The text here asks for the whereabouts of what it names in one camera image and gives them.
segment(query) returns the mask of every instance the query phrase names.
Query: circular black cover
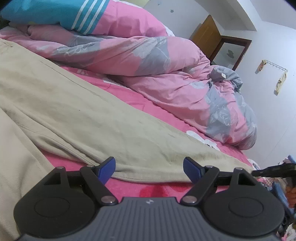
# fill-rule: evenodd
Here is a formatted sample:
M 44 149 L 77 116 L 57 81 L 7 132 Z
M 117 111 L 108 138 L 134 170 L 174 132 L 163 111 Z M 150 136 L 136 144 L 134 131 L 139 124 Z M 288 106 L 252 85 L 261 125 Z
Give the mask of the circular black cover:
M 208 221 L 221 231 L 239 237 L 274 232 L 284 218 L 281 203 L 254 186 L 236 185 L 210 196 L 203 206 Z
M 94 203 L 84 193 L 49 185 L 27 193 L 16 204 L 14 218 L 21 233 L 57 238 L 86 226 L 94 213 Z

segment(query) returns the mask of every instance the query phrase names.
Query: door frame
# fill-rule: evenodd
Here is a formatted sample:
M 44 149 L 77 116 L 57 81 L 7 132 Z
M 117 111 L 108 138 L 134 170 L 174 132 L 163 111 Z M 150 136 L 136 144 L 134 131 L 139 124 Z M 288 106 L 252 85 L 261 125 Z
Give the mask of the door frame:
M 215 48 L 214 52 L 211 54 L 211 56 L 209 58 L 209 61 L 211 63 L 214 60 L 214 58 L 216 57 L 216 55 L 218 54 L 219 50 L 221 49 L 221 47 L 222 47 L 222 45 L 224 43 L 230 43 L 230 44 L 244 46 L 244 50 L 242 51 L 241 55 L 239 56 L 239 58 L 237 59 L 235 65 L 232 68 L 232 70 L 236 70 L 236 68 L 238 67 L 240 61 L 244 57 L 244 54 L 248 50 L 252 40 L 250 40 L 250 39 L 241 39 L 241 38 L 230 37 L 230 36 L 221 36 L 221 37 L 222 37 L 222 39 L 221 39 L 220 43 L 218 44 L 218 46 Z

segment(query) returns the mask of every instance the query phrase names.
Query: screw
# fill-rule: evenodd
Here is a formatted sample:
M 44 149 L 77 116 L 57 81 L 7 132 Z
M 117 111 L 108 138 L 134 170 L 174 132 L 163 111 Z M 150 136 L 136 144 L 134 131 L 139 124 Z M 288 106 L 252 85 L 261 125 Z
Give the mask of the screw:
M 182 198 L 183 202 L 188 204 L 193 204 L 197 202 L 197 198 L 195 196 L 185 196 Z
M 114 203 L 116 201 L 116 198 L 113 197 L 113 196 L 103 196 L 101 198 L 101 201 L 103 203 L 106 203 L 106 204 L 111 204 L 111 203 Z

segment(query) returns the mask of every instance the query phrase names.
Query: wooden door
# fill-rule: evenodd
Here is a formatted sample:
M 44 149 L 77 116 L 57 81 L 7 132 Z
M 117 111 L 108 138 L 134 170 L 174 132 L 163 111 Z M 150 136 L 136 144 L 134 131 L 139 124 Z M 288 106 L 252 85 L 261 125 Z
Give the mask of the wooden door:
M 192 42 L 194 42 L 200 48 L 200 50 L 208 59 L 220 41 L 220 32 L 211 15 L 206 18 L 195 35 L 192 37 Z

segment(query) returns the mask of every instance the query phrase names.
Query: white logo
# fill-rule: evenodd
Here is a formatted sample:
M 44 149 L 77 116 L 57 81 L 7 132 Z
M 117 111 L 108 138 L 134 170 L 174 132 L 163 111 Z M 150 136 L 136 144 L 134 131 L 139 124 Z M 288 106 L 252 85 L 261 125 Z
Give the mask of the white logo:
M 146 201 L 146 203 L 150 205 L 150 204 L 154 203 L 154 201 L 152 199 L 149 199 Z

